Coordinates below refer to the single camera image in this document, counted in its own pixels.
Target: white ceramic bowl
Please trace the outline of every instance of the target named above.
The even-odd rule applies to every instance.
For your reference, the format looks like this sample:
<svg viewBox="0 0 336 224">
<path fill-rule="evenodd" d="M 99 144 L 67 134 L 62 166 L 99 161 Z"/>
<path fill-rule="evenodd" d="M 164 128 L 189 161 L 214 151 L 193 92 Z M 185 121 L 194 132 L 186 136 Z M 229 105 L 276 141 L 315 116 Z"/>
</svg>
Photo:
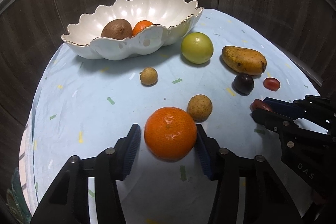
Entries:
<svg viewBox="0 0 336 224">
<path fill-rule="evenodd" d="M 121 60 L 145 55 L 184 37 L 198 22 L 203 7 L 197 0 L 117 0 L 112 6 L 100 5 L 92 14 L 82 14 L 78 24 L 69 24 L 62 40 L 76 54 L 88 59 Z M 100 37 L 105 25 L 115 19 L 126 19 L 132 26 L 141 20 L 154 25 L 134 37 L 123 40 Z"/>
</svg>

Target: orange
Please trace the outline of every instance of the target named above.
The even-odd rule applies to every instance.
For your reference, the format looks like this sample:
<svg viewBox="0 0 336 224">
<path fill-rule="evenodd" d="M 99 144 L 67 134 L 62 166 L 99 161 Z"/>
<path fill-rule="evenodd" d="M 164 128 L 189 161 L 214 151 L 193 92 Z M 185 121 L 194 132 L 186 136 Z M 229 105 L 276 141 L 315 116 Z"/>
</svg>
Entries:
<svg viewBox="0 0 336 224">
<path fill-rule="evenodd" d="M 142 20 L 139 21 L 133 28 L 133 32 L 132 35 L 136 36 L 138 32 L 141 32 L 144 28 L 153 25 L 152 22 L 148 21 L 148 20 Z"/>
<path fill-rule="evenodd" d="M 184 110 L 163 107 L 149 116 L 144 138 L 149 150 L 157 157 L 179 160 L 195 145 L 196 125 Z"/>
</svg>

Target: table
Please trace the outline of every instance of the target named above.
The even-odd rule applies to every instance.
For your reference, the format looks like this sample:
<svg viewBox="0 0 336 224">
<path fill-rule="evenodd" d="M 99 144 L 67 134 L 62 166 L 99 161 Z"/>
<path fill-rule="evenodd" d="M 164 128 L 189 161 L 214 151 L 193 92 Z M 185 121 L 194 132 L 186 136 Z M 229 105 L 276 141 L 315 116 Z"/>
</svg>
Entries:
<svg viewBox="0 0 336 224">
<path fill-rule="evenodd" d="M 143 133 L 147 118 L 156 109 L 186 109 L 196 94 L 205 94 L 213 102 L 212 114 L 202 123 L 208 136 L 238 156 L 265 156 L 300 213 L 307 210 L 311 203 L 309 186 L 280 161 L 278 135 L 253 121 L 249 105 L 256 98 L 291 102 L 318 92 L 272 43 L 229 15 L 205 9 L 192 31 L 203 32 L 212 40 L 210 62 L 189 63 L 181 56 L 179 43 L 121 61 L 87 60 L 76 56 L 67 45 L 60 46 L 38 85 L 21 143 L 20 178 L 32 213 L 70 156 L 84 159 L 98 155 L 125 137 L 133 123 L 138 123 Z M 233 91 L 236 74 L 220 57 L 226 45 L 258 50 L 267 59 L 266 72 L 255 77 L 254 90 L 248 96 Z M 139 80 L 139 72 L 148 66 L 159 76 L 151 87 Z M 263 87 L 263 80 L 270 76 L 281 82 L 277 92 Z M 297 123 L 326 133 L 309 121 Z M 207 223 L 216 190 L 216 182 L 203 175 L 194 150 L 178 162 L 160 161 L 149 152 L 143 134 L 131 174 L 117 185 L 129 224 Z M 89 194 L 90 218 L 95 224 L 93 179 L 89 180 Z M 239 212 L 242 221 L 242 207 Z"/>
</svg>

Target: kiwifruit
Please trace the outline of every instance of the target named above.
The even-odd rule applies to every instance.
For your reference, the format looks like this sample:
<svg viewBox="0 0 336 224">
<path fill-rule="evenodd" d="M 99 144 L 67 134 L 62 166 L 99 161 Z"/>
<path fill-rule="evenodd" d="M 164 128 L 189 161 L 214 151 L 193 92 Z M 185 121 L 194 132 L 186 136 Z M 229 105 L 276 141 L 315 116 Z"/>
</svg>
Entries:
<svg viewBox="0 0 336 224">
<path fill-rule="evenodd" d="M 106 24 L 100 36 L 123 40 L 132 37 L 132 26 L 125 19 L 115 19 Z"/>
</svg>

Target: mango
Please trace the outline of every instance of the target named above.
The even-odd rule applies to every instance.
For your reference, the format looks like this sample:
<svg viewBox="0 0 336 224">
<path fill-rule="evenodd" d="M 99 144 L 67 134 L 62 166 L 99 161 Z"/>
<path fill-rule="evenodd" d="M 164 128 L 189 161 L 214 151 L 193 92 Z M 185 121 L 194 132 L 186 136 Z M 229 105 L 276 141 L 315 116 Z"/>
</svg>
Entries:
<svg viewBox="0 0 336 224">
<path fill-rule="evenodd" d="M 259 75 L 266 70 L 266 58 L 250 48 L 225 46 L 222 49 L 222 58 L 236 72 Z"/>
</svg>

